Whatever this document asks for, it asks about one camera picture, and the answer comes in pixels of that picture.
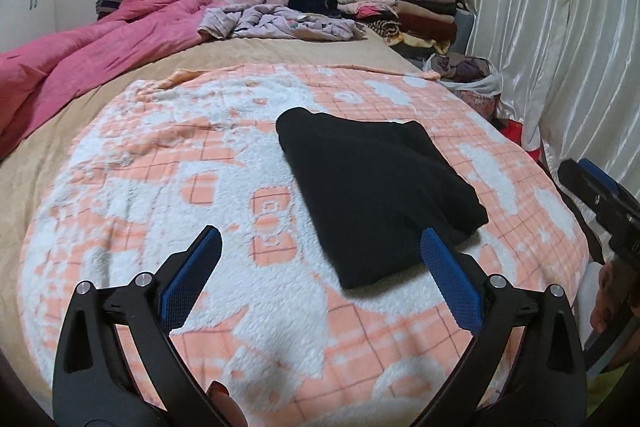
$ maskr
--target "white curtain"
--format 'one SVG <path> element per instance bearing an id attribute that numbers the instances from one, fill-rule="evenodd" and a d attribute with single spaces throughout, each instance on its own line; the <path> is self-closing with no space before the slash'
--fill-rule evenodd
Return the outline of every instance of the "white curtain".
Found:
<path id="1" fill-rule="evenodd" d="M 502 73 L 500 115 L 549 167 L 587 157 L 640 196 L 639 0 L 469 0 L 467 52 Z"/>

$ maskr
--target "orange and white fleece blanket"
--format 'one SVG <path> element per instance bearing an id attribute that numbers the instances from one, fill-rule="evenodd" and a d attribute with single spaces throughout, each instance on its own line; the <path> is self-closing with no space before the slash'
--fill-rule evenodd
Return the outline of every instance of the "orange and white fleece blanket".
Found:
<path id="1" fill-rule="evenodd" d="M 76 138 L 22 249 L 22 325 L 44 377 L 79 280 L 126 284 L 212 224 L 222 259 L 172 332 L 200 384 L 222 381 L 252 427 L 411 423 L 470 336 L 425 267 L 340 289 L 278 144 L 274 122 L 291 107 L 420 122 L 490 216 L 463 250 L 488 273 L 537 290 L 559 283 L 573 299 L 588 250 L 554 186 L 429 78 L 243 65 L 131 84 Z M 123 336 L 143 393 L 157 401 Z M 513 339 L 487 399 L 515 347 Z"/>

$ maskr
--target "beige bedsheet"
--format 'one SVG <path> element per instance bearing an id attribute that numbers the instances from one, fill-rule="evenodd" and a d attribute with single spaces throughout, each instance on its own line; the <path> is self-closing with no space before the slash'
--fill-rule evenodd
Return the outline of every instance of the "beige bedsheet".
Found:
<path id="1" fill-rule="evenodd" d="M 116 95 L 137 79 L 168 77 L 178 68 L 209 70 L 242 63 L 353 64 L 408 73 L 414 66 L 367 30 L 367 39 L 351 42 L 303 42 L 236 39 L 208 42 L 148 64 L 74 100 L 38 129 L 0 164 L 0 347 L 25 386 L 36 397 L 50 400 L 50 389 L 31 362 L 22 337 L 16 303 L 18 256 L 34 211 L 66 159 L 76 135 Z"/>

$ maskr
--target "human hand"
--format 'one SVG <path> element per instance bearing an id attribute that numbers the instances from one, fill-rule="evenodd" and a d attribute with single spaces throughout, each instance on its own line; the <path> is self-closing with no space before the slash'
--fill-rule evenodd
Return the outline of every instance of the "human hand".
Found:
<path id="1" fill-rule="evenodd" d="M 207 396 L 213 402 L 232 427 L 248 427 L 240 406 L 229 396 L 227 388 L 218 381 L 211 382 Z"/>
<path id="2" fill-rule="evenodd" d="M 591 327 L 602 333 L 610 323 L 613 315 L 622 303 L 628 302 L 631 311 L 640 317 L 640 275 L 623 263 L 610 262 L 605 264 L 598 276 L 598 293 L 596 305 L 591 312 Z M 640 330 L 623 346 L 609 363 L 610 369 L 625 364 L 640 351 Z"/>

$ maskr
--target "blue gripper pad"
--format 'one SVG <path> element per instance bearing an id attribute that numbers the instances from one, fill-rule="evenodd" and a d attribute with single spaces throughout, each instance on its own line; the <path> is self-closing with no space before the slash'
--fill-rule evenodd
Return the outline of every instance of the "blue gripper pad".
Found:
<path id="1" fill-rule="evenodd" d="M 587 158 L 582 158 L 578 162 L 578 165 L 582 169 L 587 171 L 591 176 L 596 178 L 597 181 L 599 181 L 602 185 L 607 187 L 613 194 L 619 193 L 618 183 L 615 181 L 615 179 L 613 179 L 608 174 L 605 174 L 602 169 L 591 163 Z"/>
<path id="2" fill-rule="evenodd" d="M 420 254 L 458 326 L 477 335 L 482 329 L 480 294 L 433 229 L 422 232 Z"/>
<path id="3" fill-rule="evenodd" d="M 160 296 L 159 322 L 169 334 L 181 328 L 222 256 L 222 236 L 211 227 Z"/>

